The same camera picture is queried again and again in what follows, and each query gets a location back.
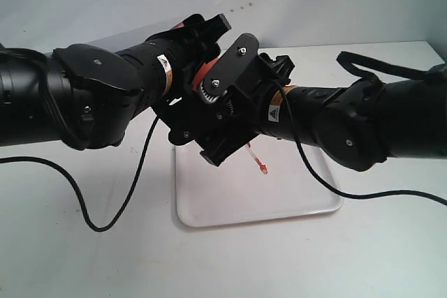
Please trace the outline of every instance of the white wall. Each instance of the white wall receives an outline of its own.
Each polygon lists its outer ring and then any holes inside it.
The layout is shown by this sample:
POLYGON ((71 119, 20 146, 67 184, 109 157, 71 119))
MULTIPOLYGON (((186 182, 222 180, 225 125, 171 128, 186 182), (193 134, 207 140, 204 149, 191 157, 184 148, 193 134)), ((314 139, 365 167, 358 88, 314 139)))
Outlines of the white wall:
POLYGON ((223 39, 223 46, 228 46, 243 31, 256 34, 263 47, 426 40, 439 36, 443 30, 439 18, 447 14, 444 2, 0 0, 0 40, 5 45, 48 51, 124 33, 105 41, 106 47, 120 48, 130 42, 138 43, 147 34, 168 28, 172 22, 194 12, 206 16, 223 12, 228 16, 233 30, 223 39))

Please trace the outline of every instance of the sticker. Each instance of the sticker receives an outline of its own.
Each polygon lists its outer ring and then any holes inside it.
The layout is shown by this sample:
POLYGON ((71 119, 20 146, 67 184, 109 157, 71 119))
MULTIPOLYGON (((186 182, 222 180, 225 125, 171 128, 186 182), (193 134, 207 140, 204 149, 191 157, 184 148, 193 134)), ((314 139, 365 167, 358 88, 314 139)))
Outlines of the sticker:
POLYGON ((163 66, 163 69, 165 70, 165 74, 166 74, 166 86, 165 86, 165 91, 163 92, 163 96, 164 96, 165 94, 168 93, 170 86, 173 83, 173 69, 170 66, 168 58, 164 54, 161 54, 161 55, 157 56, 156 58, 161 63, 161 66, 163 66))
MULTIPOLYGON (((283 90, 285 94, 288 94, 294 88, 296 88, 295 85, 289 85, 287 87, 283 87, 283 90)), ((281 92, 277 91, 273 95, 270 105, 268 106, 268 121, 279 122, 279 111, 283 100, 284 99, 282 98, 281 92)))
POLYGON ((268 121, 279 122, 279 108, 280 106, 270 105, 268 107, 268 121))

